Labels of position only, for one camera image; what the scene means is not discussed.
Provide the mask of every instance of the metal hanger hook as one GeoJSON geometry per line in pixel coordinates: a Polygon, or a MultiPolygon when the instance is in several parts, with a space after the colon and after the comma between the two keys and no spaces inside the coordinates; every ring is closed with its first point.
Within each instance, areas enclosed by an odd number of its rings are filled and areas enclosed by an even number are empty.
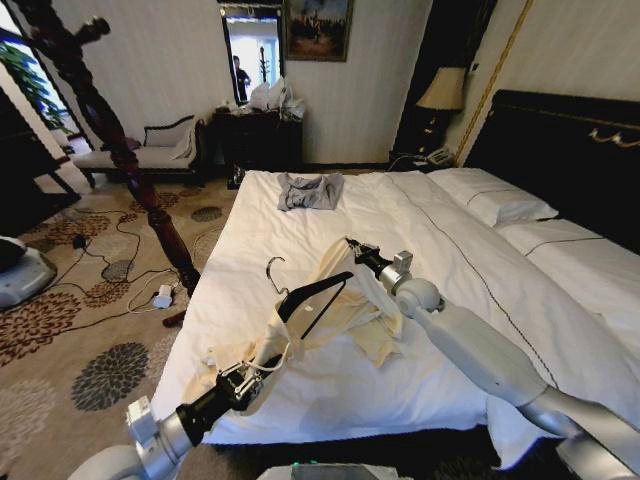
{"type": "Polygon", "coordinates": [[[271,264],[273,263],[274,260],[282,260],[283,262],[286,262],[286,260],[282,257],[271,257],[271,260],[269,260],[269,263],[267,263],[267,278],[271,282],[271,285],[273,285],[273,288],[276,290],[276,293],[278,295],[282,295],[284,293],[285,295],[288,296],[289,289],[287,287],[278,288],[278,286],[276,285],[276,282],[274,282],[273,278],[271,278],[271,264]]]}

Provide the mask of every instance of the beige garment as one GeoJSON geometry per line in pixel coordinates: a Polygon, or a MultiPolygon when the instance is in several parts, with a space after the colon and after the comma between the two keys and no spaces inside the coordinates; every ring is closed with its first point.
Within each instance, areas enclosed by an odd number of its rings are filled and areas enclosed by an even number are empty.
{"type": "Polygon", "coordinates": [[[395,339],[402,333],[402,313],[371,270],[355,264],[344,237],[329,247],[304,284],[345,271],[352,272],[353,277],[347,280],[340,295],[303,340],[302,335],[336,293],[339,285],[309,298],[296,309],[286,324],[277,313],[280,304],[276,304],[264,335],[255,342],[210,349],[203,359],[201,371],[189,384],[184,400],[191,402],[215,385],[217,371],[254,357],[255,364],[264,364],[282,354],[287,344],[290,344],[287,360],[292,357],[299,360],[305,350],[321,348],[335,336],[347,333],[376,367],[381,367],[392,353],[399,354],[395,339]]]}

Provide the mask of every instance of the table lamp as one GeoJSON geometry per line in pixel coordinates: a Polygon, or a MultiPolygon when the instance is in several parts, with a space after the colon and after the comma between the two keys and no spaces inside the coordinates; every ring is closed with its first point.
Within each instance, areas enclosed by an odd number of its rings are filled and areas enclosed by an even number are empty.
{"type": "MultiPolygon", "coordinates": [[[[446,120],[450,118],[451,113],[464,107],[462,87],[465,74],[466,70],[463,67],[440,67],[431,85],[416,103],[420,108],[433,110],[431,121],[424,129],[425,134],[432,136],[429,139],[429,143],[432,144],[431,150],[440,146],[438,144],[433,147],[432,139],[435,142],[442,140],[448,123],[446,120]]],[[[421,146],[418,151],[429,153],[425,152],[426,149],[427,147],[421,146]]]]}

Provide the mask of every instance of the framed painting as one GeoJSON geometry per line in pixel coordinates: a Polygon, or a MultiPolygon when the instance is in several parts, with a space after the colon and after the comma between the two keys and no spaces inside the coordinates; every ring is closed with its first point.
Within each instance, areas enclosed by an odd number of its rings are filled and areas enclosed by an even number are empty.
{"type": "Polygon", "coordinates": [[[287,60],[346,62],[353,0],[285,0],[287,60]]]}

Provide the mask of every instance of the carpet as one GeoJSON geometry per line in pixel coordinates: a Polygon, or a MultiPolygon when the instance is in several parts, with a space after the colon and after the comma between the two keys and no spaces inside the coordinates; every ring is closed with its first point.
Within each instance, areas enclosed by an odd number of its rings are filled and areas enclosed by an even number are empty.
{"type": "MultiPolygon", "coordinates": [[[[157,190],[202,270],[235,192],[223,179],[205,188],[160,184],[157,190]]],[[[178,286],[170,309],[127,312],[140,290],[133,305],[144,310],[160,284],[177,279],[170,272],[152,279],[170,265],[123,184],[101,185],[21,238],[57,266],[59,280],[0,316],[0,478],[63,479],[99,450],[130,443],[126,407],[153,395],[177,335],[161,320],[183,310],[188,298],[178,286]],[[86,252],[73,248],[78,234],[87,239],[86,252]]],[[[249,480],[296,461],[391,465],[416,479],[567,475],[548,445],[508,474],[495,471],[497,457],[479,427],[306,445],[201,446],[178,478],[249,480]]]]}

